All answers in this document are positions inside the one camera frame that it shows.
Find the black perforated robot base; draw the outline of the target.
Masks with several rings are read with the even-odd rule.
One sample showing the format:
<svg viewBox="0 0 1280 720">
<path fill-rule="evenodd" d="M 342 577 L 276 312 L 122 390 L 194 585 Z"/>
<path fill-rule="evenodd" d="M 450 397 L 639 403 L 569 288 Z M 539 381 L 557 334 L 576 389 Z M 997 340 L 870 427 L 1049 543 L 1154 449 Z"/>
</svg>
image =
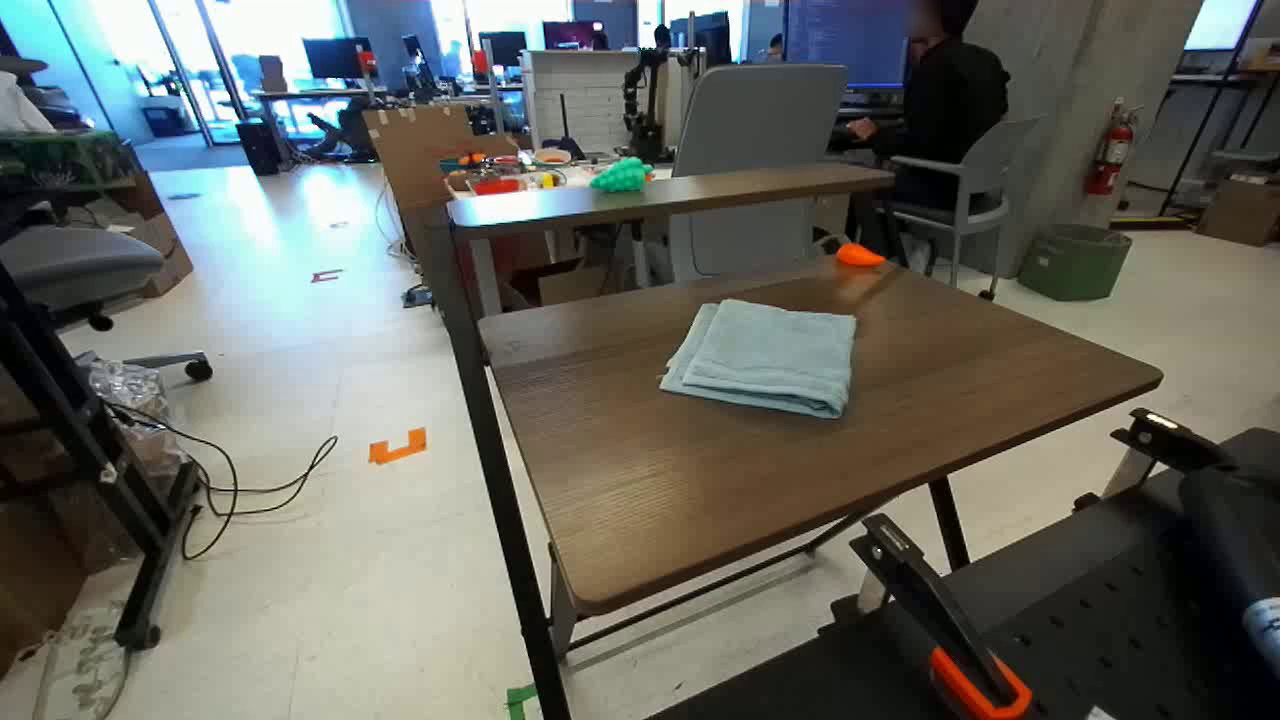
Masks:
<svg viewBox="0 0 1280 720">
<path fill-rule="evenodd" d="M 1249 427 L 1221 453 L 1223 469 L 1165 469 L 944 577 L 974 637 L 1030 683 L 1030 720 L 1280 720 L 1275 666 L 1184 511 L 1184 496 L 1223 484 L 1238 520 L 1273 543 L 1280 434 Z M 917 611 L 890 601 L 655 720 L 961 720 L 934 647 Z"/>
</svg>

